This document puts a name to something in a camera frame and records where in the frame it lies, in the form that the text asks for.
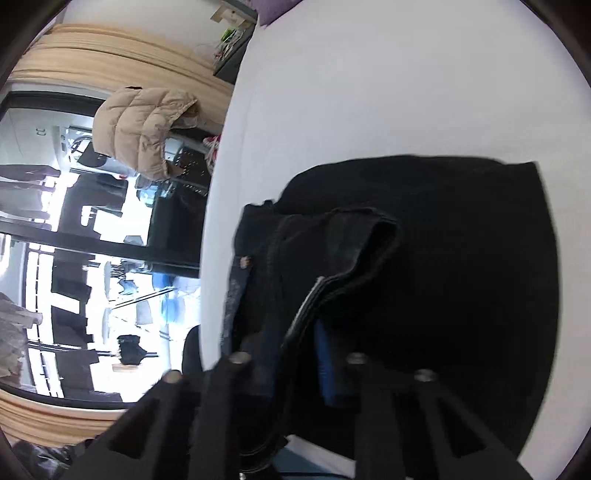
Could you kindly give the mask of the black clothes rack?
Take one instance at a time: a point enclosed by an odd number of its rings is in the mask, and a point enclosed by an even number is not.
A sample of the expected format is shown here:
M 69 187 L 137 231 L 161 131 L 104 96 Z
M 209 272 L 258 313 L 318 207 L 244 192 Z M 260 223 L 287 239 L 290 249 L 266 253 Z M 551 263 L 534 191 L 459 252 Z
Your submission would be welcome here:
M 165 142 L 165 159 L 180 172 L 158 186 L 148 245 L 178 254 L 188 264 L 200 260 L 211 172 L 204 144 L 182 136 Z

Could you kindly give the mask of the black framed glass door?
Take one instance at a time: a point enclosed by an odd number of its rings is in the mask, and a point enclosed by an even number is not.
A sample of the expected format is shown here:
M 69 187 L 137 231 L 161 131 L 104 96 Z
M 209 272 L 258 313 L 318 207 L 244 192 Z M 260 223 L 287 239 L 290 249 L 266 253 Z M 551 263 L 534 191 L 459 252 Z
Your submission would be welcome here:
M 174 134 L 191 180 L 153 182 L 92 145 L 96 98 L 1 96 L 1 387 L 116 409 L 181 365 L 198 322 L 209 174 Z

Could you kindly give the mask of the purple pillow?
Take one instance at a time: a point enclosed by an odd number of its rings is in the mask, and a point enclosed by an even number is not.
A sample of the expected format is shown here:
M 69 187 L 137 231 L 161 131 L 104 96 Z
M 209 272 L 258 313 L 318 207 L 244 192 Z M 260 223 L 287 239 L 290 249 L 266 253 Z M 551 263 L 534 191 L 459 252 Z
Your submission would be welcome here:
M 259 24 L 267 26 L 294 9 L 301 0 L 252 0 L 250 3 L 259 16 Z

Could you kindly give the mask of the beige curtain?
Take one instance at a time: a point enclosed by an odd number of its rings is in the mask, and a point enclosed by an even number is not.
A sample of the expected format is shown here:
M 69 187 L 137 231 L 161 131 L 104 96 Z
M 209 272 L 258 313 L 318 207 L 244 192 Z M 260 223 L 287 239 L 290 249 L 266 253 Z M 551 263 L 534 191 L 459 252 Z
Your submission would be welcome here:
M 233 87 L 211 62 L 145 32 L 100 24 L 59 24 L 28 48 L 8 80 L 112 93 L 123 87 L 169 88 L 197 97 L 205 119 L 224 123 Z

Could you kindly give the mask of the beige puffer jacket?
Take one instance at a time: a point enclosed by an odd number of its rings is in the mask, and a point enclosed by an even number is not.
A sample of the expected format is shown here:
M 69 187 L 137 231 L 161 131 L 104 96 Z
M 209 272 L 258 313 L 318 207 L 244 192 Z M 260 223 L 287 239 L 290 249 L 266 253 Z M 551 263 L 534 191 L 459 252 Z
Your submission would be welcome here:
M 93 149 L 149 180 L 167 180 L 175 175 L 164 154 L 170 131 L 197 127 L 200 115 L 199 101 L 189 92 L 125 87 L 96 111 Z

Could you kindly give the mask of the dark grey nightstand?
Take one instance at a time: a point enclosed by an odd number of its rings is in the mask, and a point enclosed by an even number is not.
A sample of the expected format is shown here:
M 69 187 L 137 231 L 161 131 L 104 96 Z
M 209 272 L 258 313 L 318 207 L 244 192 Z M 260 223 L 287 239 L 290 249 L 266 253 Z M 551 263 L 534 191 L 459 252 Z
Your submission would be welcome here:
M 214 53 L 214 76 L 235 85 L 246 48 L 256 28 L 256 10 L 253 9 L 252 1 L 219 1 L 219 7 L 211 15 L 211 21 L 229 25 Z

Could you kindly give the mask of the black denim pants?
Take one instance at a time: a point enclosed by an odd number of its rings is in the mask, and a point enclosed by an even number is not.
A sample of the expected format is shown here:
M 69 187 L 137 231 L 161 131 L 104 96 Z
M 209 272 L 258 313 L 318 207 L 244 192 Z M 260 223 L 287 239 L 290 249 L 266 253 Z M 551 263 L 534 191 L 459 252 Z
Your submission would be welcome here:
M 276 388 L 252 396 L 260 436 L 295 435 L 352 457 L 361 400 L 322 398 L 315 325 L 352 327 L 393 396 L 401 434 L 429 370 L 519 454 L 556 345 L 559 262 L 537 166 L 394 156 L 317 166 L 235 232 L 222 331 L 277 331 Z

